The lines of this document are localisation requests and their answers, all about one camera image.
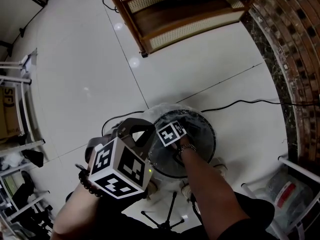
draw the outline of black cable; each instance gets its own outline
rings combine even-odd
[[[114,7],[114,9],[112,9],[111,7],[109,7],[108,5],[105,4],[105,0],[102,0],[102,3],[103,3],[108,9],[110,9],[111,11],[115,11],[117,14],[119,13],[117,7]]]
[[[274,105],[290,105],[290,106],[298,106],[298,107],[308,107],[308,106],[319,106],[320,107],[320,103],[311,103],[311,104],[295,104],[295,103],[290,103],[290,102],[272,102],[272,101],[268,101],[268,100],[264,100],[264,99],[257,99],[257,100],[254,100],[254,101],[247,101],[247,100],[242,100],[242,99],[239,99],[227,106],[223,106],[223,107],[218,107],[218,108],[211,108],[211,109],[205,109],[205,110],[202,110],[201,113],[204,113],[204,112],[209,112],[209,111],[218,111],[218,110],[224,110],[226,108],[229,108],[231,107],[232,105],[234,104],[237,104],[239,102],[243,102],[243,103],[248,103],[248,104],[254,104],[254,103],[259,103],[259,102],[265,102],[265,103],[269,103],[269,104],[274,104]],[[144,111],[135,111],[135,112],[131,112],[131,113],[128,113],[128,114],[124,114],[124,115],[118,115],[118,116],[115,116],[113,118],[110,118],[109,120],[107,120],[103,126],[102,126],[102,129],[101,129],[101,135],[103,136],[104,135],[104,128],[106,126],[106,124],[108,122],[110,122],[111,120],[113,119],[117,119],[117,118],[123,118],[123,117],[126,117],[126,116],[129,116],[129,115],[132,115],[132,114],[136,114],[136,113],[143,113]]]
[[[110,118],[109,120],[107,120],[107,121],[103,124],[102,129],[101,129],[101,136],[104,135],[104,128],[105,128],[106,124],[107,124],[108,122],[110,122],[111,120],[117,119],[117,118],[123,118],[123,117],[129,116],[129,115],[132,115],[132,114],[136,114],[136,113],[143,113],[143,112],[144,112],[144,111],[135,111],[135,112],[131,112],[131,113],[128,113],[128,114],[118,115],[118,116],[115,116],[115,117]]]
[[[218,111],[218,110],[224,110],[226,108],[229,108],[231,107],[232,105],[236,104],[236,103],[239,103],[239,102],[243,102],[243,103],[248,103],[248,104],[254,104],[254,103],[258,103],[258,102],[265,102],[265,103],[269,103],[269,104],[274,104],[274,105],[281,105],[281,104],[284,104],[284,105],[291,105],[291,106],[298,106],[298,107],[308,107],[308,106],[320,106],[320,103],[318,104],[315,104],[315,103],[312,103],[312,104],[294,104],[294,103],[290,103],[290,102],[272,102],[272,101],[268,101],[268,100],[264,100],[264,99],[257,99],[257,100],[254,100],[254,101],[247,101],[247,100],[242,100],[242,99],[239,99],[227,106],[223,106],[223,107],[218,107],[218,108],[211,108],[211,109],[205,109],[205,110],[202,110],[201,112],[209,112],[209,111]]]

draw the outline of forearm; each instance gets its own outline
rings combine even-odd
[[[234,223],[249,218],[220,173],[192,149],[181,154],[192,193],[210,239],[217,239]]]
[[[90,194],[79,184],[58,213],[51,239],[83,239],[92,229],[97,213],[99,197]]]

